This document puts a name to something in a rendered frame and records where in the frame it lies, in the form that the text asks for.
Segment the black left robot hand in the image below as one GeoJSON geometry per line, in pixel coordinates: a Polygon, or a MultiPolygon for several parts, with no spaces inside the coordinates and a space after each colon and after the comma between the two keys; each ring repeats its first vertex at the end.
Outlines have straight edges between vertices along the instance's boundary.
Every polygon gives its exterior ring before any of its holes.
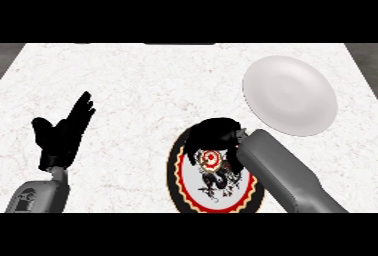
{"type": "Polygon", "coordinates": [[[68,168],[74,162],[81,137],[96,112],[90,98],[90,93],[84,92],[68,117],[56,125],[52,125],[43,117],[35,117],[31,121],[35,143],[41,148],[38,164],[41,171],[49,171],[52,167],[68,168]]]}

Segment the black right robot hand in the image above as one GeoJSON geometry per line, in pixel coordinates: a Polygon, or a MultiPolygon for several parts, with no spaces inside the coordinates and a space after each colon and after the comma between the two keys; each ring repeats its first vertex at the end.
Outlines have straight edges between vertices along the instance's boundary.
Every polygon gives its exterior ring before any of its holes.
{"type": "Polygon", "coordinates": [[[233,174],[242,171],[244,166],[236,157],[239,130],[241,123],[226,117],[210,118],[192,126],[183,150],[192,165],[196,164],[198,150],[224,150],[233,174]]]}

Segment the black red patterned plate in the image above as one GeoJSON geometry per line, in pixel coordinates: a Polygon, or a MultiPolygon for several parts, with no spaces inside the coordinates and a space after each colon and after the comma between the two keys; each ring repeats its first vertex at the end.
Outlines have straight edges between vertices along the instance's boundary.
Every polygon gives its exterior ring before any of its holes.
{"type": "Polygon", "coordinates": [[[189,130],[179,136],[167,160],[167,188],[182,213],[255,213],[264,187],[244,169],[238,174],[226,150],[198,150],[192,165],[183,152],[189,130]]]}

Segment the plain white plate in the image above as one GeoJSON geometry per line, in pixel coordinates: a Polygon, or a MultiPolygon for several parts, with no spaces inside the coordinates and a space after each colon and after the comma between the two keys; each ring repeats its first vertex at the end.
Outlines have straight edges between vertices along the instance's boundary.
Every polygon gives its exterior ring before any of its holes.
{"type": "Polygon", "coordinates": [[[261,122],[294,136],[313,136],[332,125],[337,95],[322,73],[288,56],[258,59],[247,69],[242,91],[261,122]]]}

